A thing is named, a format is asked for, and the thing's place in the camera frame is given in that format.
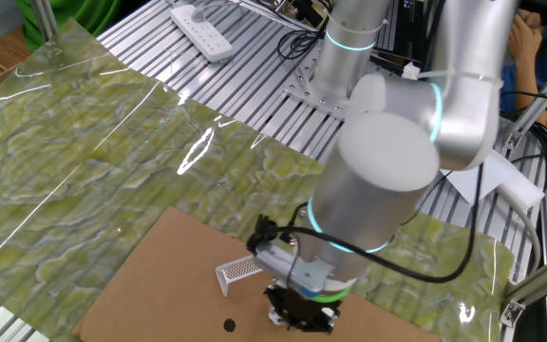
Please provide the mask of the bare hand of seated person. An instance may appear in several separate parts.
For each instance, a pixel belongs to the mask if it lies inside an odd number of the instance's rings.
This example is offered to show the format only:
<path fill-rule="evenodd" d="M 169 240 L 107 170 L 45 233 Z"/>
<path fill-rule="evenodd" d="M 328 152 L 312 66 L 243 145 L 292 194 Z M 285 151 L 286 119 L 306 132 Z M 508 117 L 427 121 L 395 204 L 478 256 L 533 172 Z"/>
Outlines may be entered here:
<path fill-rule="evenodd" d="M 508 49 L 516 62 L 533 61 L 540 50 L 544 28 L 538 13 L 520 9 L 513 21 Z"/>

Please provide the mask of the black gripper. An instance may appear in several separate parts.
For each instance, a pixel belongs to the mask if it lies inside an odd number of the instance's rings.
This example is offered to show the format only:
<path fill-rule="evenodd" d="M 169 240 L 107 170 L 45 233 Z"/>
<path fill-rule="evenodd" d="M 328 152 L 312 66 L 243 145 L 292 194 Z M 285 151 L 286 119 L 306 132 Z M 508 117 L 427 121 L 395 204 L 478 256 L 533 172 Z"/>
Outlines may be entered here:
<path fill-rule="evenodd" d="M 292 289 L 277 285 L 268 287 L 264 295 L 270 300 L 274 309 L 280 315 L 287 329 L 306 331 L 308 333 L 332 333 L 339 318 L 340 300 L 332 302 L 318 302 L 307 299 Z M 308 319 L 309 313 L 317 312 Z"/>

